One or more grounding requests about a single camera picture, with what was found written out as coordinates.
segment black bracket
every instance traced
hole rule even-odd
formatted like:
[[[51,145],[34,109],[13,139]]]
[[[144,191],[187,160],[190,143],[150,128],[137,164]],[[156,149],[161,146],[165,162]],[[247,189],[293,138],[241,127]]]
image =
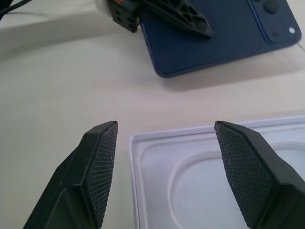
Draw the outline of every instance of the black bracket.
[[[140,10],[147,9],[176,28],[210,38],[213,31],[205,16],[187,0],[107,0],[113,20],[137,31]]]

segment white plastic tray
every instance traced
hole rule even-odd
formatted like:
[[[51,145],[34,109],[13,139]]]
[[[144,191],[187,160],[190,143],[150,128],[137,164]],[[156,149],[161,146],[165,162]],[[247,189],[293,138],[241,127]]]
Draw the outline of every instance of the white plastic tray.
[[[240,123],[305,179],[305,116]],[[213,126],[130,138],[137,229],[248,228],[227,182]]]

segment white table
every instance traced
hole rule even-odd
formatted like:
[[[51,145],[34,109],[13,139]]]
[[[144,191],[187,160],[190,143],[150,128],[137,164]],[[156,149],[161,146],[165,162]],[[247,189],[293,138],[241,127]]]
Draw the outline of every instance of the white table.
[[[289,3],[305,31],[305,2]],[[305,114],[297,45],[162,79],[141,32],[112,23],[92,1],[34,0],[15,12],[23,13],[0,22],[2,228],[23,227],[55,168],[100,123],[119,122],[103,228],[133,229],[132,134]]]

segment black cable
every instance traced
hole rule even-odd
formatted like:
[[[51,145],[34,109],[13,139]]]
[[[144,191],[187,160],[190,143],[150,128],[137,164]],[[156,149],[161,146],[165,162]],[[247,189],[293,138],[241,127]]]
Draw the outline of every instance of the black cable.
[[[32,1],[32,0],[21,0],[20,2],[17,2],[16,4],[11,5],[8,8],[5,8],[5,9],[1,10],[0,11],[0,17],[7,14],[8,12],[11,12],[12,10],[15,10],[15,9],[29,3],[30,1]]]

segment blue phone case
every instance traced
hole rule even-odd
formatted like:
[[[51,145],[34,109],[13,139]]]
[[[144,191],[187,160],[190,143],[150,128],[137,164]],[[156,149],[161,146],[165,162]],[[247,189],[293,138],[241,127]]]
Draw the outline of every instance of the blue phone case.
[[[207,18],[212,38],[185,34],[143,11],[141,26],[157,74],[169,78],[280,49],[301,39],[286,0],[272,14],[266,0],[190,0]]]

